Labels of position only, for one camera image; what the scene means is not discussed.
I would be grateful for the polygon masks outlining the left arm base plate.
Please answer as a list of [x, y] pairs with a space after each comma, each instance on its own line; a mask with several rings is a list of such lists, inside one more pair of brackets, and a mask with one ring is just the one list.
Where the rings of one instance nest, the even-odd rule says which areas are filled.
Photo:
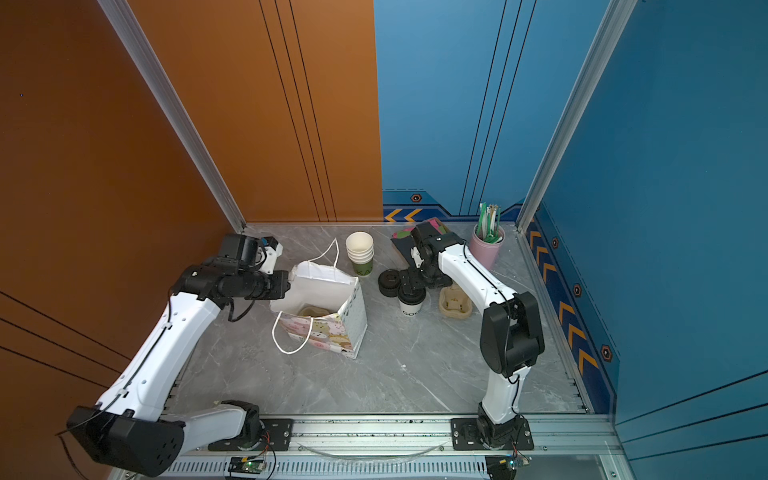
[[294, 420], [290, 418], [261, 418], [255, 432], [247, 431], [248, 426], [237, 436], [223, 439], [207, 446], [209, 451], [255, 451], [262, 452], [266, 448], [271, 451], [285, 452], [289, 450]]

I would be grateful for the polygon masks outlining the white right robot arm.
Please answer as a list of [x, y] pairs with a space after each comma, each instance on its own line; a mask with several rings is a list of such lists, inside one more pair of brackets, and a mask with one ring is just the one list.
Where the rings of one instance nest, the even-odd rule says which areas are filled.
[[536, 297], [498, 280], [452, 231], [442, 233], [423, 222], [410, 237], [413, 264], [397, 272], [395, 289], [403, 313], [417, 313], [429, 288], [456, 284], [482, 314], [479, 347], [489, 376], [478, 407], [475, 444], [491, 450], [533, 450], [519, 401], [526, 377], [545, 351]]

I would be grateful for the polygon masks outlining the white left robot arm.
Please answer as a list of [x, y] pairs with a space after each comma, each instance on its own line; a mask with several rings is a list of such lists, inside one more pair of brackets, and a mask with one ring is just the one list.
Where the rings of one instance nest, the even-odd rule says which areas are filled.
[[181, 454], [223, 441], [239, 450], [266, 442], [258, 406], [235, 400], [187, 415], [167, 415], [166, 400], [203, 333], [234, 302], [284, 298], [289, 273], [275, 265], [283, 247], [272, 237], [229, 234], [217, 255], [187, 267], [172, 285], [163, 314], [118, 379], [91, 407], [67, 420], [95, 462], [157, 477]]

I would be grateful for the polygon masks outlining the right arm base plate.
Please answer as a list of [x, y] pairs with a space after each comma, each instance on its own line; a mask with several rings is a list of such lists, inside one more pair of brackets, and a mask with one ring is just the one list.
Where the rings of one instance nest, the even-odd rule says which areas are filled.
[[516, 415], [503, 424], [493, 424], [485, 417], [450, 420], [453, 449], [533, 451], [533, 434], [528, 420]]

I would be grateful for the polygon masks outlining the patterned paper gift bag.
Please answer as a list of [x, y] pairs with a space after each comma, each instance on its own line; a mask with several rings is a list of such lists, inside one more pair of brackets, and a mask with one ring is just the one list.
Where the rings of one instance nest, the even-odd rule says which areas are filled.
[[325, 252], [334, 254], [331, 263], [319, 255], [296, 264], [285, 297], [270, 302], [272, 341], [284, 355], [310, 345], [356, 359], [368, 327], [361, 281], [338, 268], [336, 239]]

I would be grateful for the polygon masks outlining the white paper coffee cup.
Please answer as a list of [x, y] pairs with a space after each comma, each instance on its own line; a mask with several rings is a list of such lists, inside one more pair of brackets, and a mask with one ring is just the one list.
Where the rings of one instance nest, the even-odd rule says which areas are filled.
[[415, 316], [422, 308], [424, 297], [399, 297], [398, 301], [403, 315]]

